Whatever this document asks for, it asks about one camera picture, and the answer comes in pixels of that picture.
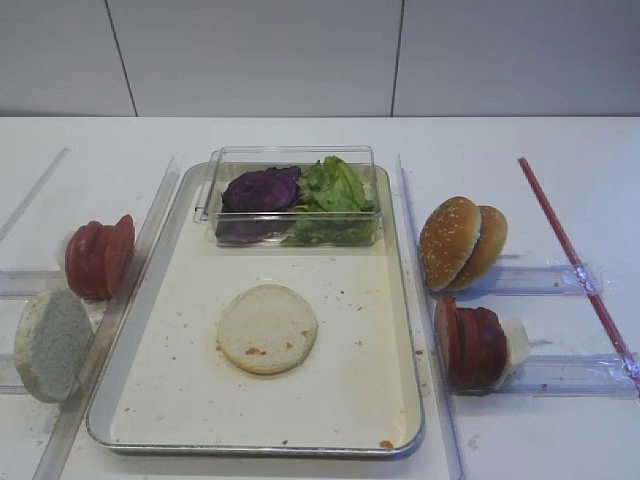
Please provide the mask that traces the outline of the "purple cabbage leaf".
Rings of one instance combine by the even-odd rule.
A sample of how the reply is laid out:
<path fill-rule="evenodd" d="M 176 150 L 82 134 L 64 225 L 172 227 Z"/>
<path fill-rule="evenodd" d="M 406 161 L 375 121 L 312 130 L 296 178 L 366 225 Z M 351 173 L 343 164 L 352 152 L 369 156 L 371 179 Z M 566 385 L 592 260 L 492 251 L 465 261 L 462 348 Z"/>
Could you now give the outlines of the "purple cabbage leaf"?
<path fill-rule="evenodd" d="M 270 167 L 246 172 L 231 181 L 222 193 L 222 209 L 225 214 L 258 214 L 286 212 L 298 197 L 298 180 L 301 169 Z M 276 232 L 278 222 L 247 220 L 238 217 L 219 220 L 215 235 L 218 240 L 231 244 L 259 242 Z"/>

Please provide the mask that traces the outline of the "white bread slice on tray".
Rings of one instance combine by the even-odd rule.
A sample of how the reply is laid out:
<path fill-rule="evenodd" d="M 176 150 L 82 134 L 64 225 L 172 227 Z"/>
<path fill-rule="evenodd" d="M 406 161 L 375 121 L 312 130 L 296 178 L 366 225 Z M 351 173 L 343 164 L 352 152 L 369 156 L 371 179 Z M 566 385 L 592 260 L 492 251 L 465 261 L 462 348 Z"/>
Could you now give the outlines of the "white bread slice on tray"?
<path fill-rule="evenodd" d="M 236 367 L 257 375 L 302 364 L 314 346 L 318 321 L 308 302 L 276 284 L 253 287 L 221 313 L 217 346 Z"/>

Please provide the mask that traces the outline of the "rear sesame bun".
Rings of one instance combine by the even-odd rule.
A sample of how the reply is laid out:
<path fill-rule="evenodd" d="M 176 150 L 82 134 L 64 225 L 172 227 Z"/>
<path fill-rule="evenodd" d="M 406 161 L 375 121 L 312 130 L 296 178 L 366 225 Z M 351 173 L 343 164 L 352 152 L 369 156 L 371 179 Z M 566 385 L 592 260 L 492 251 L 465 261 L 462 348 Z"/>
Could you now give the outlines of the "rear sesame bun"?
<path fill-rule="evenodd" d="M 493 206 L 479 207 L 481 227 L 471 256 L 447 286 L 450 291 L 464 290 L 485 276 L 501 255 L 508 235 L 508 223 L 503 213 Z"/>

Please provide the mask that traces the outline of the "clear tomato track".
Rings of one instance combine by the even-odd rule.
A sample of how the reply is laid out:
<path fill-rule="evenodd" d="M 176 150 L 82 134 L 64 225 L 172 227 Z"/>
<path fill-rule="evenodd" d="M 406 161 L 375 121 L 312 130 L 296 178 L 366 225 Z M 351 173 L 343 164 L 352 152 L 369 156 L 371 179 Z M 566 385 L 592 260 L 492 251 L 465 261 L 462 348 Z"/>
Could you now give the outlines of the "clear tomato track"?
<path fill-rule="evenodd" d="M 21 300 L 66 285 L 61 271 L 2 271 L 0 294 L 2 300 Z"/>

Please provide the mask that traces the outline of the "upright bread slice left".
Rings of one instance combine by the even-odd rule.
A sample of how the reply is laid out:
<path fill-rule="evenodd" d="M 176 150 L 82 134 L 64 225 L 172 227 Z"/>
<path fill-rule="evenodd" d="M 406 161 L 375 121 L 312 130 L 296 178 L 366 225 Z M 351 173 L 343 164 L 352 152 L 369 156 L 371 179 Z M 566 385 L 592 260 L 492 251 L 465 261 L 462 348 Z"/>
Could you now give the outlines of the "upright bread slice left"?
<path fill-rule="evenodd" d="M 66 400 L 92 336 L 90 318 L 72 291 L 47 290 L 29 299 L 14 337 L 14 358 L 31 396 L 43 403 Z"/>

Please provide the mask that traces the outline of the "clear patty track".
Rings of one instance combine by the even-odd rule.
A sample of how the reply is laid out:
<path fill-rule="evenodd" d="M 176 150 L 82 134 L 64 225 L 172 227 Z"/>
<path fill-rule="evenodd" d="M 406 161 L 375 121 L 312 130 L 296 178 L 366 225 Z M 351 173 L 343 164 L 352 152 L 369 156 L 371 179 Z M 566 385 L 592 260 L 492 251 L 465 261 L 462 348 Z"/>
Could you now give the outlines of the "clear patty track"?
<path fill-rule="evenodd" d="M 618 354 L 534 355 L 495 387 L 449 388 L 463 396 L 490 394 L 637 398 L 637 361 Z"/>

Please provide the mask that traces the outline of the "clear rail right of tray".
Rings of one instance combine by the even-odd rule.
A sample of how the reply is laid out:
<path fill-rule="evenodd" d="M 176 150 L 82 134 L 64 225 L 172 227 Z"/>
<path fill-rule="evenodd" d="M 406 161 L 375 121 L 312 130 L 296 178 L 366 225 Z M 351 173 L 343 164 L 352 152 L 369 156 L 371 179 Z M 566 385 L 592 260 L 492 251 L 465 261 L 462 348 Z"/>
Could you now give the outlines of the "clear rail right of tray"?
<path fill-rule="evenodd" d="M 417 295 L 422 332 L 426 342 L 426 360 L 428 362 L 432 383 L 431 396 L 437 406 L 447 462 L 448 478 L 466 479 L 464 459 L 462 458 L 459 447 L 455 411 L 451 407 L 446 371 L 442 366 L 439 341 L 436 329 L 434 328 L 433 308 L 435 307 L 435 302 L 431 298 L 425 284 L 424 269 L 419 254 L 418 234 L 414 225 L 409 182 L 399 154 L 396 155 L 396 177 L 406 229 L 408 255 L 414 276 L 414 288 Z"/>

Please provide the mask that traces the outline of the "clear plastic container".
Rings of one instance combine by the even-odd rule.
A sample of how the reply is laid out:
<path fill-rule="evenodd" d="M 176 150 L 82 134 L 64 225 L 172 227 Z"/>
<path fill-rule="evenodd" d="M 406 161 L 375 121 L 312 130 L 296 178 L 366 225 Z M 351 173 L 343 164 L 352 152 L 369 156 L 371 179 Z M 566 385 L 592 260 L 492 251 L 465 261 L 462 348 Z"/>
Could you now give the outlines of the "clear plastic container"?
<path fill-rule="evenodd" d="M 364 183 L 366 197 L 376 205 L 377 226 L 370 243 L 356 246 L 320 244 L 312 246 L 284 246 L 282 241 L 290 234 L 293 224 L 306 216 L 293 211 L 295 204 L 286 212 L 258 214 L 225 214 L 221 212 L 221 195 L 229 183 L 246 172 L 265 170 L 270 167 L 289 168 L 298 166 L 301 175 L 327 156 L 337 156 L 349 164 Z M 378 169 L 373 150 L 364 145 L 347 146 L 227 146 L 215 151 L 207 167 L 200 197 L 196 204 L 195 219 L 208 225 L 211 241 L 224 247 L 283 246 L 283 247 L 365 247 L 372 245 L 379 235 L 382 207 L 379 199 Z M 220 241 L 215 235 L 219 220 L 270 220 L 278 222 L 279 228 L 271 236 L 250 244 L 231 244 Z"/>

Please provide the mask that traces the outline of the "red plastic rail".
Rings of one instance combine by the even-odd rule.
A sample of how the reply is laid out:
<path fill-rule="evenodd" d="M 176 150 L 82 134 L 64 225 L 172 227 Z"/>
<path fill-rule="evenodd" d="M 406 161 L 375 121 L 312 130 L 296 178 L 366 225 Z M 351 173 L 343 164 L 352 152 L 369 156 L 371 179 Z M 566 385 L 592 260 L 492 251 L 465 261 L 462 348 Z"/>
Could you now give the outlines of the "red plastic rail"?
<path fill-rule="evenodd" d="M 622 334 L 611 314 L 609 313 L 601 295 L 597 292 L 593 286 L 591 277 L 586 273 L 586 267 L 581 261 L 579 255 L 573 247 L 573 244 L 559 221 L 551 203 L 549 202 L 541 184 L 536 178 L 529 162 L 526 158 L 520 157 L 518 164 L 529 183 L 529 186 L 536 197 L 549 225 L 551 226 L 565 256 L 569 263 L 572 265 L 574 273 L 579 280 L 584 292 L 587 294 L 587 298 L 591 303 L 591 306 L 596 313 L 602 327 L 604 328 L 611 345 L 616 353 L 620 356 L 626 373 L 632 380 L 636 391 L 639 391 L 639 362 L 633 357 L 632 352 L 629 350 Z"/>

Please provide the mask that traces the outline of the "clear rail of tray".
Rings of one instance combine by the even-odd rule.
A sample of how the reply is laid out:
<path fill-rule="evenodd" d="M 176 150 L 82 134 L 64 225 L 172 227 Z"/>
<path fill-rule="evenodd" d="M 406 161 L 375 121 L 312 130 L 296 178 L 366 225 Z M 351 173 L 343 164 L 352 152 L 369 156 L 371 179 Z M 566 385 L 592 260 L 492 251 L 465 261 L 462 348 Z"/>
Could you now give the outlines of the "clear rail of tray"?
<path fill-rule="evenodd" d="M 396 177 L 406 229 L 408 255 L 414 276 L 414 288 L 417 295 L 422 332 L 426 342 L 426 360 L 428 362 L 432 383 L 431 396 L 437 406 L 447 462 L 448 478 L 466 479 L 464 459 L 462 458 L 459 447 L 455 411 L 451 407 L 446 371 L 442 366 L 439 341 L 436 329 L 434 328 L 433 308 L 435 307 L 435 302 L 431 298 L 425 284 L 424 269 L 419 254 L 418 234 L 414 225 L 409 182 L 399 154 L 396 155 Z"/>
<path fill-rule="evenodd" d="M 60 407 L 58 419 L 33 474 L 34 480 L 58 479 L 64 470 L 101 371 L 130 310 L 130 302 L 144 278 L 180 174 L 180 161 L 173 157 L 165 169 L 146 219 L 137 233 L 134 254 L 124 276 L 122 288 L 108 303 L 84 361 L 77 371 L 76 390 Z"/>

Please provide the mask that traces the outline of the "clear bun track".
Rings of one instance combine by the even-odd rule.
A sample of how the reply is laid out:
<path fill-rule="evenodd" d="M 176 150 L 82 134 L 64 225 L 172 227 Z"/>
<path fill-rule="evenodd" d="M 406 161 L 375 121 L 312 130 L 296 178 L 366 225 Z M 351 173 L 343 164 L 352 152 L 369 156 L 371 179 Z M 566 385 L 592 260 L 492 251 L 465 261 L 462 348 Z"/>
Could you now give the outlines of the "clear bun track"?
<path fill-rule="evenodd" d="M 591 296 L 603 282 L 586 265 L 499 266 L 483 289 L 501 295 Z"/>

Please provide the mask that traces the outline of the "metal baking tray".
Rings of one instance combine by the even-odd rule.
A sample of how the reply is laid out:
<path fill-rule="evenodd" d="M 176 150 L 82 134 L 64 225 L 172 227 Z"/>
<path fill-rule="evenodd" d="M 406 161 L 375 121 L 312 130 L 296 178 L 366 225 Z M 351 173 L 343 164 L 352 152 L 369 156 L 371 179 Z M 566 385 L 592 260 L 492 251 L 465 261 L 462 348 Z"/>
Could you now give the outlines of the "metal baking tray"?
<path fill-rule="evenodd" d="M 382 224 L 364 248 L 222 248 L 195 221 L 207 168 L 189 169 L 130 301 L 87 413 L 121 452 L 394 458 L 424 409 L 387 173 Z M 259 376 L 217 349 L 220 314 L 262 284 L 294 290 L 319 323 L 307 359 Z"/>

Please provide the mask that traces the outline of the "meat patties stack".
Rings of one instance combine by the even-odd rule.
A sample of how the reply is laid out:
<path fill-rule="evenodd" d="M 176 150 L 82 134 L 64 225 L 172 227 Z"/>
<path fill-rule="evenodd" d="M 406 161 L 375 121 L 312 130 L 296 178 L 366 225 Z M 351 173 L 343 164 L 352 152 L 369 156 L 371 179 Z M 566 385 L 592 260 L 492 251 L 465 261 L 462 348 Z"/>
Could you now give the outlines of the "meat patties stack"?
<path fill-rule="evenodd" d="M 509 348 L 495 312 L 484 307 L 458 307 L 453 297 L 443 297 L 436 304 L 435 327 L 451 389 L 498 387 L 507 371 Z"/>

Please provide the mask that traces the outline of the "clear rail left of tray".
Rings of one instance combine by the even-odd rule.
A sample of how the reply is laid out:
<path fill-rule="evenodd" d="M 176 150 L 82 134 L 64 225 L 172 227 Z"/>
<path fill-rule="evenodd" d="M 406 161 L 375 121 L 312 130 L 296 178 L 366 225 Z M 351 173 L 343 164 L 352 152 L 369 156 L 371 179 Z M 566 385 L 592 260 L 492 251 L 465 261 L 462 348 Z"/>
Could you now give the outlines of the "clear rail left of tray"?
<path fill-rule="evenodd" d="M 130 302 L 144 278 L 180 174 L 180 161 L 173 157 L 165 169 L 146 219 L 137 233 L 134 254 L 124 276 L 122 288 L 108 303 L 84 361 L 77 371 L 76 390 L 60 407 L 58 419 L 33 474 L 34 480 L 58 479 L 64 470 L 101 371 L 130 310 Z"/>

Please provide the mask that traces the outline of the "sesame bun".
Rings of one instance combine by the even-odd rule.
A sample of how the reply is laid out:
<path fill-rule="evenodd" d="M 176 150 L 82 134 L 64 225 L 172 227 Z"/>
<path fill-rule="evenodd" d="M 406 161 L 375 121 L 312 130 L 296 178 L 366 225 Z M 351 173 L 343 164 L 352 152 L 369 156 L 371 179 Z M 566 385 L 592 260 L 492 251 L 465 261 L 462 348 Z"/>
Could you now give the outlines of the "sesame bun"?
<path fill-rule="evenodd" d="M 430 214 L 419 236 L 429 289 L 443 290 L 456 278 L 473 252 L 480 227 L 479 207 L 463 196 L 445 200 Z"/>
<path fill-rule="evenodd" d="M 481 227 L 471 256 L 447 286 L 450 291 L 464 290 L 485 276 L 501 255 L 508 235 L 508 223 L 503 213 L 493 206 L 479 207 Z"/>

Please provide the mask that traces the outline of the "front sesame bun top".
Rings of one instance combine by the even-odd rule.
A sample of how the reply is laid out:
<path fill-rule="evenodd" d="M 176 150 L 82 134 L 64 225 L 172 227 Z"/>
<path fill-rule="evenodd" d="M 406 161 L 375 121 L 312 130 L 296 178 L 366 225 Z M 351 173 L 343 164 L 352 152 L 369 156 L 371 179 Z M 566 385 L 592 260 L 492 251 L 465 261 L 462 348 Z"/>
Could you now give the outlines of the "front sesame bun top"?
<path fill-rule="evenodd" d="M 419 236 L 429 289 L 443 290 L 456 278 L 473 252 L 480 227 L 479 207 L 463 196 L 445 200 L 430 214 Z"/>

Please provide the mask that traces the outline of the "green lettuce in container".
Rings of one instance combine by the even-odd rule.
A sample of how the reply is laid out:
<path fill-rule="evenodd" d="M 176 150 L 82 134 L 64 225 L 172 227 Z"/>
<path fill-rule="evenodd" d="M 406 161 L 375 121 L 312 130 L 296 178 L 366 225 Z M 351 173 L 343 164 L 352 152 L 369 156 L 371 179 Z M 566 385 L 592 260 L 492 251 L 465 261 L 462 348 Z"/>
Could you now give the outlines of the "green lettuce in container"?
<path fill-rule="evenodd" d="M 376 205 L 365 195 L 364 183 L 353 168 L 337 156 L 327 156 L 298 180 L 299 199 L 293 211 L 304 214 L 296 221 L 284 246 L 333 244 L 360 246 L 370 243 L 377 226 Z"/>

